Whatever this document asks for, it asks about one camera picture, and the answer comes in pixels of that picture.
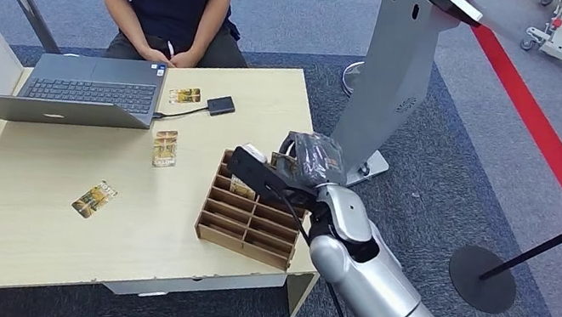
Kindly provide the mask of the person's left hand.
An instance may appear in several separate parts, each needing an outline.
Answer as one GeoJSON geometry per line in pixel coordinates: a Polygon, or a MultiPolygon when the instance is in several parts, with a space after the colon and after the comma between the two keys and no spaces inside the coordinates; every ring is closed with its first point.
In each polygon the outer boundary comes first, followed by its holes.
{"type": "Polygon", "coordinates": [[[199,64],[200,59],[202,59],[201,53],[191,49],[175,54],[171,57],[169,63],[172,67],[180,69],[195,68],[199,64]]]}

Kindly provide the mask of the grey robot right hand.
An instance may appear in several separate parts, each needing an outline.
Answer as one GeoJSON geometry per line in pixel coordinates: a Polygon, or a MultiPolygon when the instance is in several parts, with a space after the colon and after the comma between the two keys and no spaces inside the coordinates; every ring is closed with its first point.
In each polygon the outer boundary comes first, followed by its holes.
{"type": "Polygon", "coordinates": [[[310,188],[347,184],[341,147],[324,134],[291,131],[279,151],[272,153],[270,165],[279,174],[310,188]]]}

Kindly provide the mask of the person's right hand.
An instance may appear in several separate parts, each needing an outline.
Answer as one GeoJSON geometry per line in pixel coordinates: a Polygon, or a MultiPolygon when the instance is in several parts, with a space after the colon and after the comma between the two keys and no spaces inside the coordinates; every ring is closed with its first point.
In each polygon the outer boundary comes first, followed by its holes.
{"type": "Polygon", "coordinates": [[[144,46],[138,49],[138,51],[141,57],[145,60],[155,63],[160,62],[170,68],[175,67],[175,64],[161,50],[144,46]]]}

